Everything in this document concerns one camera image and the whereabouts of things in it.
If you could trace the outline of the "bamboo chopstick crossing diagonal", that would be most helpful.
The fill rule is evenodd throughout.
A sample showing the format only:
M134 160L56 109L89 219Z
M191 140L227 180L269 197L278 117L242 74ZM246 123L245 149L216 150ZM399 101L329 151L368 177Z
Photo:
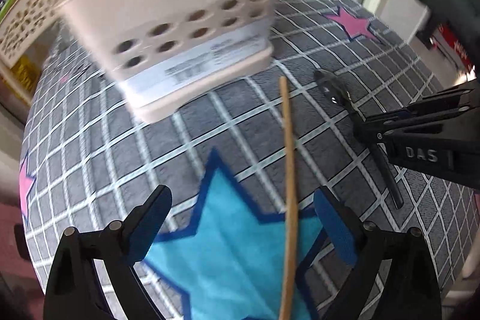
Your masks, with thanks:
M284 129L285 144L285 187L286 187L286 212L285 212L285 253L284 269L281 291L281 306L278 318L288 320L291 316L293 296L295 292L295 270L298 240L298 199L295 180L295 141L290 112L290 94L288 81L285 76L279 78L281 93L281 109Z

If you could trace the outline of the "grey checkered tablecloth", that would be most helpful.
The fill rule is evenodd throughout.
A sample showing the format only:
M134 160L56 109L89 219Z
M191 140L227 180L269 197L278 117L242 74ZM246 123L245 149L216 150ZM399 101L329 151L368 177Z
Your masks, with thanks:
M313 72L339 75L363 115L395 110L442 89L393 30L352 0L277 0L273 64L218 88L151 125L139 123L89 53L62 23L24 131L21 158L33 180L24 218L38 281L46 285L64 229L96 231L142 204L158 184L172 190L166 231L185 227L212 150L265 213L283 206L284 147L278 80L289 79L303 205L321 184L360 218L385 230L419 227L441 288L450 288L479 227L469 188L404 168L397 210L348 114L317 88Z

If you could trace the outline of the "pink plastic stool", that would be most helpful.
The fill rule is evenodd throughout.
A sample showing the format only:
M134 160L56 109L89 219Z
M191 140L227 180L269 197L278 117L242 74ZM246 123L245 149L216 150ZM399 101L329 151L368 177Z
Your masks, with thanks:
M43 293L23 242L20 209L1 203L1 277L26 301L38 301Z

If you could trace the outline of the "beige plastic utensil holder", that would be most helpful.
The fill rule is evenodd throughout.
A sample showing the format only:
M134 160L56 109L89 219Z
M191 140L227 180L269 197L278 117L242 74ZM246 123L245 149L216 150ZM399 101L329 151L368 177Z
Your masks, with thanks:
M64 0L58 13L152 124L272 62L275 0Z

